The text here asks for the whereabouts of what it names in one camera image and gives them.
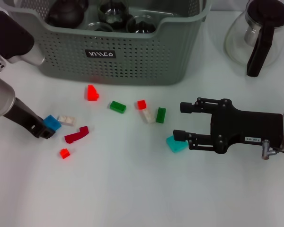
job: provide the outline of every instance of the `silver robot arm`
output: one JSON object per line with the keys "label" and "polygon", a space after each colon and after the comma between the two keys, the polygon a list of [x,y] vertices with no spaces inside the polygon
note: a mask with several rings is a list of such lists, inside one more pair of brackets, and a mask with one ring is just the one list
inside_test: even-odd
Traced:
{"label": "silver robot arm", "polygon": [[[26,61],[41,65],[45,59],[34,38],[7,14],[0,11],[0,73],[5,69],[4,59],[10,63]],[[14,89],[0,79],[0,117],[4,116],[26,128],[35,137],[48,139],[55,131],[43,123],[24,103],[16,98]]]}

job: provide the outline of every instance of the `blue block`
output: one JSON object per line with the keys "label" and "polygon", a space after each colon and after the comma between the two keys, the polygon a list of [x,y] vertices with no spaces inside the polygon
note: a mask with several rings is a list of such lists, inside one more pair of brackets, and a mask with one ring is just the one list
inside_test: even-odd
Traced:
{"label": "blue block", "polygon": [[61,127],[61,124],[51,115],[45,118],[43,123],[54,131],[57,131]]}
{"label": "blue block", "polygon": [[186,141],[175,141],[174,136],[168,137],[166,139],[166,142],[169,145],[171,151],[174,153],[178,153],[188,147],[188,143]]}

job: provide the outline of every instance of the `red l-shaped block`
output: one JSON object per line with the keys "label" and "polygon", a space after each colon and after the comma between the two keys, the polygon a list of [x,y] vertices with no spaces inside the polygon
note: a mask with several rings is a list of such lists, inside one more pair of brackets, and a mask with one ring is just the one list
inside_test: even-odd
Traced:
{"label": "red l-shaped block", "polygon": [[72,134],[72,135],[68,135],[68,136],[65,136],[65,141],[67,143],[73,143],[77,140],[80,140],[82,139],[83,137],[87,136],[89,134],[89,129],[87,126],[84,126],[84,127],[81,127],[79,128],[80,129],[80,132],[77,132],[75,134]]}

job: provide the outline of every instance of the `green block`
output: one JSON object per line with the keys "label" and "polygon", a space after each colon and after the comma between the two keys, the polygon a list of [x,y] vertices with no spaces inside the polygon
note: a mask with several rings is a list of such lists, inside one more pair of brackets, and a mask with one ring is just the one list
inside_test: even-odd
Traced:
{"label": "green block", "polygon": [[126,106],[125,105],[123,105],[121,103],[118,103],[118,102],[115,102],[115,101],[113,101],[110,104],[109,108],[111,110],[117,111],[117,112],[119,112],[121,114],[123,114],[125,112],[125,110],[126,110]]}
{"label": "green block", "polygon": [[161,124],[164,123],[165,113],[166,113],[166,109],[159,107],[158,114],[157,114],[157,119],[156,119],[157,123],[161,123]]}

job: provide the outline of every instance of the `cyan block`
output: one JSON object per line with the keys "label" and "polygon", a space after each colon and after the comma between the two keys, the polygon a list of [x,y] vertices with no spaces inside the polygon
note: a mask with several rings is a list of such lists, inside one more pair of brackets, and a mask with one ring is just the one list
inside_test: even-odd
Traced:
{"label": "cyan block", "polygon": [[61,124],[51,115],[45,118],[43,123],[54,131],[57,131],[61,127]]}
{"label": "cyan block", "polygon": [[126,110],[126,106],[125,106],[125,105],[123,105],[123,104],[121,104],[121,103],[118,103],[118,102],[116,102],[116,101],[113,101],[113,102],[110,104],[109,108],[110,108],[111,110],[117,111],[117,112],[119,112],[119,113],[121,113],[121,114],[123,114],[123,113],[125,112],[125,110]]}
{"label": "cyan block", "polygon": [[188,147],[188,143],[186,141],[175,141],[174,136],[168,137],[166,139],[166,142],[169,145],[171,151],[174,153],[178,153]]}

